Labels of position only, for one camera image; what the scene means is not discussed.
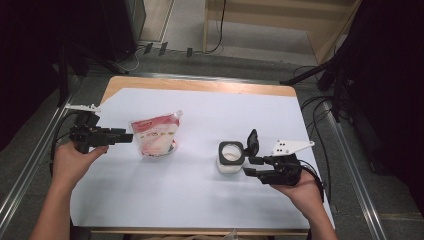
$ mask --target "human arm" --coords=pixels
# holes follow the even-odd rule
[[[52,183],[30,240],[69,239],[72,190],[91,164],[107,149],[108,146],[103,146],[82,154],[75,150],[72,142],[58,147]]]
[[[315,179],[310,173],[302,170],[300,181],[296,186],[272,185],[272,187],[290,198],[294,206],[302,212],[309,222],[313,240],[337,239],[322,204]]]

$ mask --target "floor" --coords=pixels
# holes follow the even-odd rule
[[[159,4],[159,1],[162,0],[145,0],[146,4],[149,1],[157,1],[156,3]],[[300,74],[308,69],[296,70],[298,67],[317,64],[304,32],[287,29],[280,29],[281,32],[276,32],[275,29],[254,29],[232,24],[224,25],[223,41],[219,51],[212,55],[199,54],[187,58],[186,49],[188,47],[195,50],[201,49],[203,5],[204,1],[200,0],[174,0],[172,4],[167,5],[171,6],[172,10],[169,16],[160,18],[165,22],[167,21],[168,24],[165,24],[165,28],[151,28],[157,28],[159,34],[155,35],[156,39],[151,38],[154,41],[144,42],[154,42],[155,47],[160,47],[162,42],[168,42],[168,51],[165,55],[159,56],[159,50],[154,48],[150,54],[141,54],[140,51],[137,54],[138,58],[129,57],[119,64],[126,68],[137,66],[130,72],[132,76],[146,73],[162,74],[162,76],[167,76],[163,74],[207,76],[223,78],[224,80],[231,80],[230,78],[245,79],[244,81],[253,83],[276,85],[278,85],[279,80],[289,79],[293,75]],[[167,13],[169,9],[168,7],[162,12]],[[209,30],[212,39],[213,36],[217,36],[217,28],[211,27],[214,23],[210,24]],[[267,38],[259,42],[252,39],[252,41],[241,42],[240,39],[244,39],[243,34],[255,34],[255,31],[261,33],[261,36],[267,36]],[[231,32],[234,35],[230,37],[225,32]],[[271,44],[276,41],[275,39],[279,40],[278,44]],[[214,42],[210,41],[210,43],[211,45],[208,48],[213,48]],[[70,101],[73,104],[99,103],[111,76],[113,75],[103,67],[92,63],[87,77],[73,78],[77,87]],[[323,94],[316,89],[315,83],[316,79],[311,77],[295,86],[300,103],[310,97]],[[8,192],[14,189],[15,181],[21,179],[19,176],[22,169],[26,169],[26,164],[33,159],[34,151],[37,149],[36,143],[40,138],[43,138],[44,130],[50,119],[56,116],[57,108],[55,104],[57,99],[58,93],[54,92],[22,127],[11,144],[0,152],[2,166],[0,168],[1,201],[6,199]],[[306,124],[312,121],[313,107],[305,109],[304,119]],[[323,118],[317,126],[322,134],[323,143],[327,147],[330,169],[327,169],[323,160],[324,152],[317,135],[313,134],[311,139],[319,143],[314,148],[314,154],[321,175],[328,176],[328,172],[331,172],[331,205],[339,238],[424,239],[424,220],[416,209],[406,186],[393,176],[374,174],[370,170],[366,153],[363,151],[350,123],[342,121],[339,124],[334,124],[331,119],[331,117]],[[340,145],[338,140],[340,132],[335,131],[335,129],[342,130],[350,154],[343,151],[343,146]],[[30,184],[27,188],[21,189],[24,194],[20,199],[15,200],[20,202],[19,207],[12,209],[13,217],[9,219],[10,222],[8,222],[5,232],[0,231],[0,238],[1,236],[3,236],[2,239],[28,238],[49,186],[49,159],[46,149],[35,152],[35,155],[39,155],[40,160],[35,164],[34,175],[26,177],[29,178],[27,180]],[[351,178],[349,173],[347,166],[349,161],[346,158],[352,158],[351,160],[355,163],[372,206],[375,207],[384,230],[384,234],[380,238],[372,234],[371,226],[364,217],[364,206],[361,205],[358,189],[353,187],[354,179]],[[328,178],[323,177],[323,180],[326,183],[328,194]],[[93,239],[122,239],[122,235],[94,234]],[[305,239],[305,236],[278,236],[277,239]]]

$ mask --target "finger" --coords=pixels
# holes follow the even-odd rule
[[[109,146],[100,146],[93,149],[91,152],[86,154],[86,157],[89,161],[94,162],[97,158],[99,158],[101,155],[105,154],[107,150],[109,149]]]

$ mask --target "white mounting plate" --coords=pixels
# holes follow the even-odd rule
[[[314,146],[313,141],[287,141],[287,140],[278,140],[272,149],[272,156],[286,156],[303,150],[308,147]]]
[[[94,106],[94,104],[89,105],[71,105],[66,104],[65,108],[67,109],[73,109],[73,110],[80,110],[80,111],[87,111],[87,112],[100,112],[100,108]]]

